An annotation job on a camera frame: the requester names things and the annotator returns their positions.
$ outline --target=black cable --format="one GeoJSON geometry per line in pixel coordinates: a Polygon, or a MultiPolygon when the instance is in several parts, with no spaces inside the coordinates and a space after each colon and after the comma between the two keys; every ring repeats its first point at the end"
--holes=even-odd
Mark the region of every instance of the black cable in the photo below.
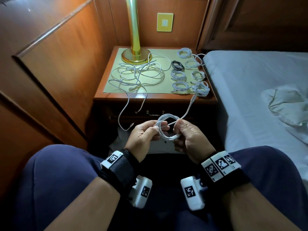
{"type": "Polygon", "coordinates": [[[184,66],[181,62],[178,61],[172,61],[171,62],[172,68],[176,71],[180,71],[184,69],[184,66]]]}

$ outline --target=lamp base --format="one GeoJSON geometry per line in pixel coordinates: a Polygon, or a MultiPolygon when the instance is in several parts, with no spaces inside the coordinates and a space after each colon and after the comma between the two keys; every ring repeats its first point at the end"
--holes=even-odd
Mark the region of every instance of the lamp base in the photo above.
{"type": "Polygon", "coordinates": [[[140,65],[144,63],[148,63],[148,55],[150,51],[145,48],[140,48],[140,55],[134,56],[132,54],[132,49],[125,49],[121,54],[122,60],[128,64],[140,65]]]}

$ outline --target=forearm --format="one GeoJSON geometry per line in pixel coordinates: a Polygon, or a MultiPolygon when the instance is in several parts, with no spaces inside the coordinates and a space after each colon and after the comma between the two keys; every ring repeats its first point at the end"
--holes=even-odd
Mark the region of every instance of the forearm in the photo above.
{"type": "Polygon", "coordinates": [[[250,183],[225,194],[222,202],[235,231],[300,231],[250,183]]]}
{"type": "Polygon", "coordinates": [[[107,230],[119,200],[120,194],[97,177],[45,230],[107,230]]]}

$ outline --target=yellow mat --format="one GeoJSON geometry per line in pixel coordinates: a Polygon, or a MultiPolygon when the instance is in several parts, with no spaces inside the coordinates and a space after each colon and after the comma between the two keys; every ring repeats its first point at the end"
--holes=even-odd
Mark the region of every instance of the yellow mat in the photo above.
{"type": "MultiPolygon", "coordinates": [[[[119,63],[124,63],[121,59],[121,53],[124,50],[125,50],[125,48],[119,48],[111,71],[118,68],[119,63]]],[[[156,53],[160,56],[167,57],[171,61],[175,60],[175,61],[181,62],[184,66],[185,66],[185,62],[187,62],[188,60],[191,59],[191,58],[187,58],[187,59],[179,58],[179,56],[177,55],[178,50],[173,50],[173,49],[149,49],[149,50],[152,53],[156,53]]],[[[162,69],[167,69],[169,64],[170,64],[170,61],[168,59],[159,58],[155,54],[152,55],[151,61],[154,61],[154,60],[156,60],[156,62],[161,64],[162,69]]],[[[123,71],[123,70],[124,69],[115,70],[112,73],[113,77],[120,79],[120,72],[123,71]]],[[[164,77],[164,80],[160,84],[153,85],[153,86],[146,86],[148,93],[172,93],[171,92],[173,90],[172,84],[175,82],[174,80],[171,79],[170,73],[171,73],[172,70],[173,70],[173,68],[170,67],[169,70],[163,72],[165,77],[164,77]]],[[[190,82],[195,81],[191,76],[191,73],[193,71],[198,71],[198,69],[197,68],[185,69],[183,71],[185,73],[186,77],[187,77],[186,82],[188,83],[189,86],[191,85],[190,82]]],[[[144,74],[148,75],[148,76],[155,76],[155,75],[157,75],[157,73],[158,73],[158,71],[146,71],[146,72],[144,72],[144,74]]],[[[127,79],[134,78],[134,74],[132,72],[125,72],[125,73],[122,74],[122,76],[127,78],[127,79]]],[[[160,81],[161,77],[162,77],[162,74],[160,74],[157,78],[149,78],[149,77],[141,75],[139,79],[140,79],[141,83],[155,84],[158,81],[160,81]]],[[[137,80],[134,79],[134,80],[130,80],[130,81],[128,81],[128,80],[123,80],[123,81],[129,82],[129,83],[135,83],[137,80]]],[[[111,81],[111,83],[113,85],[117,86],[117,87],[119,86],[119,82],[117,82],[117,81],[111,81]]],[[[120,87],[122,89],[124,89],[125,91],[129,92],[129,93],[146,93],[146,91],[144,90],[143,87],[140,87],[140,88],[132,90],[132,91],[128,90],[131,86],[120,85],[120,87]]],[[[117,89],[116,87],[110,85],[109,82],[106,83],[104,92],[107,92],[107,93],[124,93],[124,91],[117,89]]],[[[192,91],[192,89],[189,89],[187,92],[175,92],[175,93],[178,93],[178,94],[193,94],[194,92],[192,91]]]]}

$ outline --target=gold lamp stand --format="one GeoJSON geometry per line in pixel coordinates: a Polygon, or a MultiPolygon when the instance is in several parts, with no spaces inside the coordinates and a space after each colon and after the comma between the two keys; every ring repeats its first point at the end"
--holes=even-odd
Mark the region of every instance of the gold lamp stand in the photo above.
{"type": "Polygon", "coordinates": [[[149,50],[140,47],[137,0],[126,0],[129,30],[132,47],[121,54],[122,60],[128,64],[139,65],[148,62],[149,50]]]}

